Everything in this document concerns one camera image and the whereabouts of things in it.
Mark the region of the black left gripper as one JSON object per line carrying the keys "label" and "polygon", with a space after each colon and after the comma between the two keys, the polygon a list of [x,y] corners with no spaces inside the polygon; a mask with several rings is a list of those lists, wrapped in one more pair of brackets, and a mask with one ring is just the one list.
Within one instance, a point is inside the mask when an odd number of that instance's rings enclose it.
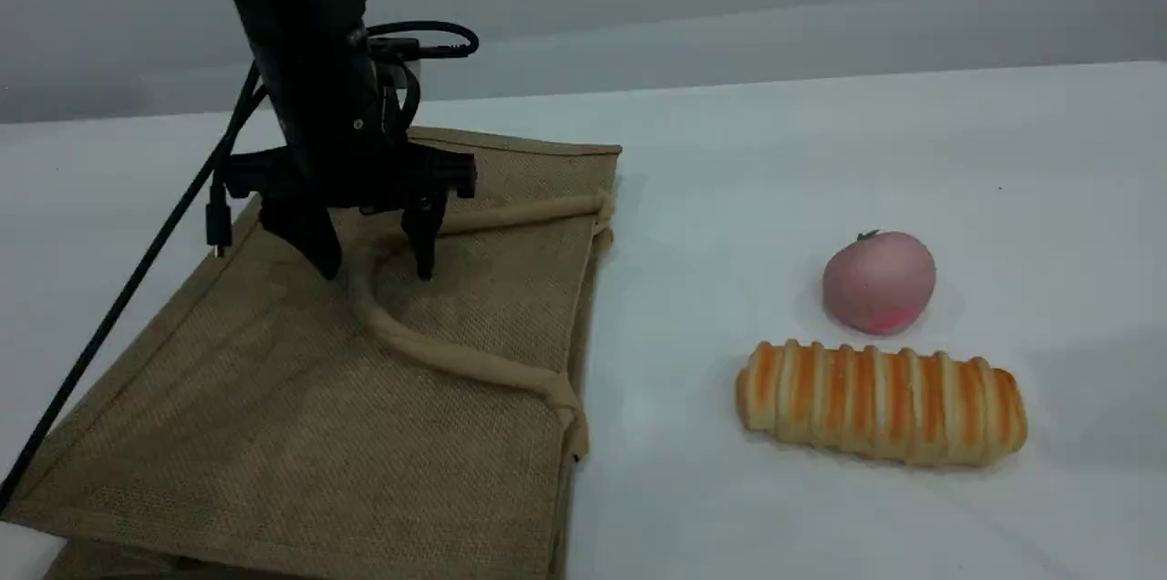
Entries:
{"label": "black left gripper", "polygon": [[401,230],[417,277],[429,281],[447,194],[474,197],[478,169],[469,153],[408,139],[408,116],[368,44],[366,0],[232,1],[284,147],[230,156],[222,165],[226,193],[263,196],[263,228],[324,280],[343,261],[327,209],[380,212],[408,203]]}

